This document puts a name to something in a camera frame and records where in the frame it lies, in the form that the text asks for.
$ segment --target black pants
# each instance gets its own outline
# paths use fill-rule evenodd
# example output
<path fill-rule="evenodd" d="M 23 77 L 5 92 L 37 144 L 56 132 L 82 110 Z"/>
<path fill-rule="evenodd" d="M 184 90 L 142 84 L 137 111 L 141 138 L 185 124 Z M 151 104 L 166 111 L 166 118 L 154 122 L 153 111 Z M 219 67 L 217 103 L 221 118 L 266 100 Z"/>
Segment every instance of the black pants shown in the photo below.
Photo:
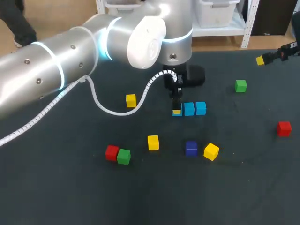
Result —
<path fill-rule="evenodd" d="M 36 33 L 24 15 L 23 0 L 0 0 L 0 19 L 15 36 L 15 41 L 23 46 L 37 40 Z"/>

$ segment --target led light ring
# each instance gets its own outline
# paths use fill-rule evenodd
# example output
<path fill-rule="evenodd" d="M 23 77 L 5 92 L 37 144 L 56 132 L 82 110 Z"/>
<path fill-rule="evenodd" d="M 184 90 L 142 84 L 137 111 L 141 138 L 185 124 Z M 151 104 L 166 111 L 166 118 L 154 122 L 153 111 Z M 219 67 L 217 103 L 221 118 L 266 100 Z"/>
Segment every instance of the led light ring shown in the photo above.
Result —
<path fill-rule="evenodd" d="M 93 69 L 91 70 L 91 72 L 88 74 L 88 76 L 90 76 L 94 71 L 95 71 L 95 69 L 96 69 L 96 67 L 97 67 L 97 65 L 98 65 L 98 62 L 99 62 L 99 51 L 98 51 L 98 48 L 97 48 L 97 41 L 96 41 L 96 39 L 95 39 L 95 36 L 93 35 L 93 33 L 89 30 L 89 29 L 87 29 L 86 27 L 73 27 L 73 28 L 71 28 L 70 30 L 72 30 L 72 29 L 75 29 L 75 28 L 80 28 L 80 29 L 83 29 L 83 30 L 85 30 L 86 32 L 88 32 L 89 33 L 89 35 L 92 37 L 92 39 L 93 39 L 93 42 L 94 42 L 94 45 L 95 45 L 95 49 L 96 49 L 96 59 L 95 59 L 95 64 L 94 64 L 94 67 L 93 67 Z"/>
<path fill-rule="evenodd" d="M 189 33 L 187 33 L 185 36 L 178 37 L 178 38 L 173 38 L 173 39 L 164 39 L 163 42 L 175 43 L 177 41 L 181 41 L 181 40 L 184 40 L 184 39 L 188 38 L 192 33 L 193 33 L 193 29 L 191 29 L 191 31 Z"/>
<path fill-rule="evenodd" d="M 61 90 L 64 86 L 65 86 L 65 75 L 64 75 L 64 71 L 61 67 L 61 64 L 59 63 L 56 55 L 50 50 L 50 48 L 48 48 L 46 45 L 44 45 L 43 43 L 41 42 L 33 42 L 32 44 L 36 44 L 36 45 L 39 45 L 41 46 L 42 48 L 44 48 L 52 57 L 52 59 L 55 61 L 55 64 L 60 72 L 60 77 L 61 77 L 61 85 L 60 85 L 60 89 Z"/>
<path fill-rule="evenodd" d="M 108 33 L 110 32 L 110 30 L 112 29 L 113 25 L 119 20 L 121 19 L 121 17 L 118 17 L 118 18 L 115 18 L 113 21 L 111 21 L 106 29 L 106 35 L 103 37 L 104 38 L 104 51 L 107 55 L 107 57 L 113 61 L 113 59 L 111 58 L 111 56 L 109 55 L 108 53 L 108 50 L 107 50 L 107 41 L 108 41 Z"/>

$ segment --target floor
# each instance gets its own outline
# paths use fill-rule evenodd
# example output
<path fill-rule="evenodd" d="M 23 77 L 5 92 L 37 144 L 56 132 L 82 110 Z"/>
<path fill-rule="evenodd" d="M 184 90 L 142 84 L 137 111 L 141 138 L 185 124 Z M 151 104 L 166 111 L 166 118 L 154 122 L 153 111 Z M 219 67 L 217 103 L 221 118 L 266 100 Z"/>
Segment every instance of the floor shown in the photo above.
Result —
<path fill-rule="evenodd" d="M 95 14 L 95 0 L 25 0 L 26 17 L 38 34 L 38 39 L 83 24 Z M 15 50 L 13 35 L 3 21 L 0 21 L 0 56 Z M 285 36 L 251 37 L 248 49 L 274 49 L 294 41 L 290 32 Z M 193 39 L 194 51 L 239 50 L 242 36 L 197 37 Z"/>

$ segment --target yellow cube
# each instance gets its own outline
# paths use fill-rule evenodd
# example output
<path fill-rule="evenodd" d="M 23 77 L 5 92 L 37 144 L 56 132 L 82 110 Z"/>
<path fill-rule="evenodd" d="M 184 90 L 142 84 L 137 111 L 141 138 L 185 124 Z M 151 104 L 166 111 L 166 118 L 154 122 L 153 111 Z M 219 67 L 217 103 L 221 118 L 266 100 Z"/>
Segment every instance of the yellow cube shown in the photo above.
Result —
<path fill-rule="evenodd" d="M 209 143 L 209 145 L 204 150 L 204 156 L 211 161 L 214 161 L 217 155 L 219 154 L 219 147 L 216 145 Z"/>
<path fill-rule="evenodd" d="M 181 109 L 178 110 L 173 110 L 174 115 L 180 115 L 181 114 Z"/>
<path fill-rule="evenodd" d="M 259 65 L 259 66 L 264 65 L 263 57 L 262 56 L 257 57 L 256 62 L 257 62 L 257 65 Z"/>
<path fill-rule="evenodd" d="M 136 107 L 135 95 L 126 95 L 126 104 L 127 104 L 127 108 L 135 108 Z"/>
<path fill-rule="evenodd" d="M 148 136 L 149 151 L 159 150 L 158 135 Z"/>

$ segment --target shelf leg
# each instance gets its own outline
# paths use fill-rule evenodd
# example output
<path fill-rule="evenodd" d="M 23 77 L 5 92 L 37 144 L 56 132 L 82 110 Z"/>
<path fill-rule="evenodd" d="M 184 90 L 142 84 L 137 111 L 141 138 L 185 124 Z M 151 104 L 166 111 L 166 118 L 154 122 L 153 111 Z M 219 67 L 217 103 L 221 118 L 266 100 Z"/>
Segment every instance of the shelf leg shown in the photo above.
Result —
<path fill-rule="evenodd" d="M 96 0 L 98 14 L 105 14 L 104 0 Z"/>
<path fill-rule="evenodd" d="M 246 22 L 246 30 L 243 38 L 241 48 L 248 48 L 249 40 L 251 37 L 251 32 L 258 8 L 259 0 L 252 0 L 250 7 L 248 8 L 248 18 Z"/>

